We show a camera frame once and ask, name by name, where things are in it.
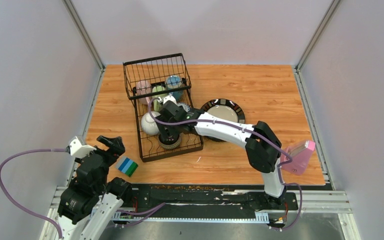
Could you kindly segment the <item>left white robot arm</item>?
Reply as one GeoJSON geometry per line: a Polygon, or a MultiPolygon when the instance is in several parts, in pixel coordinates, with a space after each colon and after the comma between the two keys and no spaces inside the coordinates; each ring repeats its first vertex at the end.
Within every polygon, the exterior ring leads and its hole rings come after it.
{"type": "Polygon", "coordinates": [[[123,139],[100,135],[107,149],[75,136],[66,151],[75,158],[75,177],[62,192],[57,209],[58,240],[97,240],[116,211],[133,201],[131,183],[120,177],[108,181],[110,167],[126,152],[123,139]]]}

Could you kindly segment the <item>dark brown speckled bowl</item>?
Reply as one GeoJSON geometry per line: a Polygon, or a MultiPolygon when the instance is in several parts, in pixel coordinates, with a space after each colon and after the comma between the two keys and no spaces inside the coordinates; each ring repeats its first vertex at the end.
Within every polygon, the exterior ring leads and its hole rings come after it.
{"type": "Polygon", "coordinates": [[[178,148],[182,142],[182,135],[176,134],[174,136],[163,137],[161,133],[157,135],[158,144],[165,150],[173,150],[178,148]]]}

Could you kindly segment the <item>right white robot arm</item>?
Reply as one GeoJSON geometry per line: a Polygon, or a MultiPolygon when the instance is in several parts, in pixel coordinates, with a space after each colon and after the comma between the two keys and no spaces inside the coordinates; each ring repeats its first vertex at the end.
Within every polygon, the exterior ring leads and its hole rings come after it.
{"type": "Polygon", "coordinates": [[[286,188],[279,169],[280,157],[285,151],[267,123],[228,121],[197,108],[185,111],[170,97],[153,98],[152,101],[162,104],[159,116],[154,120],[164,137],[180,133],[194,134],[216,138],[245,149],[250,166],[262,175],[266,204],[278,209],[285,203],[286,188]]]}

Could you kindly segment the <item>blue butterfly mug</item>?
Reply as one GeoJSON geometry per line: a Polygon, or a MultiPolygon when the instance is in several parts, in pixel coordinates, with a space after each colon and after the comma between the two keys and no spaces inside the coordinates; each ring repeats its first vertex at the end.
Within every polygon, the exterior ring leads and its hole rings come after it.
{"type": "MultiPolygon", "coordinates": [[[[175,89],[182,88],[184,86],[182,78],[178,75],[168,76],[167,79],[165,80],[165,85],[168,90],[175,90],[175,89]]],[[[184,92],[183,90],[176,90],[176,91],[171,91],[168,94],[173,96],[176,99],[176,101],[179,102],[183,97],[184,92]]]]}

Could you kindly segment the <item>pink ceramic mug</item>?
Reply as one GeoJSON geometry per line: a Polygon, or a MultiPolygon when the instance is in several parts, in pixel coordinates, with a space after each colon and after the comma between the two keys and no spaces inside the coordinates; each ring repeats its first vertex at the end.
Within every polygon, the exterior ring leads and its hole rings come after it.
{"type": "MultiPolygon", "coordinates": [[[[136,84],[136,94],[138,96],[142,96],[142,95],[147,95],[147,94],[151,94],[152,93],[152,86],[150,84],[150,82],[148,80],[141,80],[139,82],[137,82],[136,84]]],[[[148,105],[148,103],[150,102],[150,97],[147,96],[147,97],[141,97],[138,99],[138,101],[141,103],[141,104],[144,104],[144,105],[148,105]]]]}

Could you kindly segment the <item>white ribbed bowl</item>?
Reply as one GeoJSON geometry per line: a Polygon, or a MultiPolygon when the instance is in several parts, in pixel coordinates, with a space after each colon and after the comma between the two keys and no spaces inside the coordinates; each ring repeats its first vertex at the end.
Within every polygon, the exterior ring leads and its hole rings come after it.
{"type": "Polygon", "coordinates": [[[145,113],[140,121],[140,126],[142,130],[150,136],[155,136],[159,134],[159,128],[155,120],[151,117],[150,113],[145,113]]]}

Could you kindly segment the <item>white black bowl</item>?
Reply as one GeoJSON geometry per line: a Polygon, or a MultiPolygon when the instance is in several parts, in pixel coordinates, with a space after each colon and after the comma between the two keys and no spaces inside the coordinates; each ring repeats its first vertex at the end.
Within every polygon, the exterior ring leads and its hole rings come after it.
{"type": "Polygon", "coordinates": [[[177,106],[182,107],[186,112],[189,112],[191,110],[191,107],[187,103],[184,103],[184,102],[178,102],[177,106]]]}

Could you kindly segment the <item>black rimmed white plate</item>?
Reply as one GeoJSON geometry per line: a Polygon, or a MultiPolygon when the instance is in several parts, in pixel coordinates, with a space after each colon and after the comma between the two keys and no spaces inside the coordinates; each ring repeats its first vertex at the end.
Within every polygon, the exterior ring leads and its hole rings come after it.
{"type": "Polygon", "coordinates": [[[246,123],[246,116],[243,109],[229,99],[215,98],[209,100],[204,103],[200,109],[222,120],[240,124],[246,123]]]}

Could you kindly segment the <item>light green mug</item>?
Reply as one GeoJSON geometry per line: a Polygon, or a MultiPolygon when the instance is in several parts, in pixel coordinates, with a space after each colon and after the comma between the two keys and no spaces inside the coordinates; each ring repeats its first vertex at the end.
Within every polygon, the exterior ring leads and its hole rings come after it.
{"type": "MultiPolygon", "coordinates": [[[[157,93],[156,95],[154,95],[152,98],[164,98],[168,95],[168,93],[163,93],[163,91],[165,91],[166,88],[164,86],[161,86],[161,85],[157,85],[157,86],[154,86],[151,90],[152,93],[157,93]]],[[[155,112],[159,112],[160,111],[160,108],[162,107],[162,104],[159,103],[157,100],[153,101],[153,110],[155,112]]]]}

